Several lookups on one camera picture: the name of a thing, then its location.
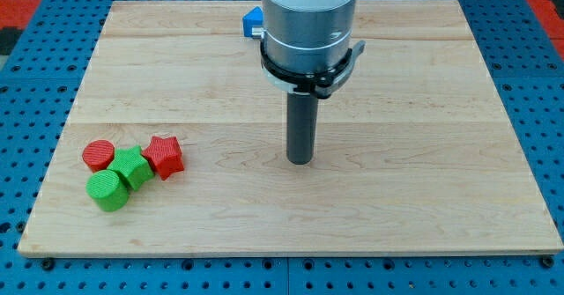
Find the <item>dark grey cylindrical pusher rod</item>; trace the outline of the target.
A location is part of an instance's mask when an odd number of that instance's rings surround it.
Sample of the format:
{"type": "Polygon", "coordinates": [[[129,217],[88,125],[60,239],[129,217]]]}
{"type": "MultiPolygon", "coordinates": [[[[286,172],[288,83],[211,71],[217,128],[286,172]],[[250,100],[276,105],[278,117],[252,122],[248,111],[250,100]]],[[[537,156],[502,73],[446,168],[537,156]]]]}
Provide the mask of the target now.
{"type": "Polygon", "coordinates": [[[288,94],[286,99],[286,156],[295,165],[305,165],[315,147],[318,99],[288,94]]]}

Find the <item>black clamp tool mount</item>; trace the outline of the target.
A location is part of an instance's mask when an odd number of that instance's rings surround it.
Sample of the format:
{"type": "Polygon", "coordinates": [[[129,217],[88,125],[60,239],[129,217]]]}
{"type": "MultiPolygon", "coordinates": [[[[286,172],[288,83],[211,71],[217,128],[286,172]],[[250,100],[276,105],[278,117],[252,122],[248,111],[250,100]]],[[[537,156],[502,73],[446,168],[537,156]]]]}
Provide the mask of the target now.
{"type": "Polygon", "coordinates": [[[323,72],[296,73],[277,66],[267,56],[261,41],[261,67],[266,78],[279,90],[326,100],[352,75],[356,60],[364,53],[365,46],[365,41],[358,41],[352,48],[347,49],[345,56],[335,66],[323,72]]]}

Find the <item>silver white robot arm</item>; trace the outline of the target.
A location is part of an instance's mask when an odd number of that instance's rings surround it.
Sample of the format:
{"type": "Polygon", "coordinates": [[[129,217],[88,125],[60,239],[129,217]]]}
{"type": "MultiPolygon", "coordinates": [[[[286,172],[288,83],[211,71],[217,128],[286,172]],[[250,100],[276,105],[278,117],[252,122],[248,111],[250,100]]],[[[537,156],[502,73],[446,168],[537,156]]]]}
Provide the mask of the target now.
{"type": "Polygon", "coordinates": [[[349,44],[356,0],[262,0],[261,67],[286,93],[286,156],[307,164],[319,100],[352,75],[365,43],[349,44]]]}

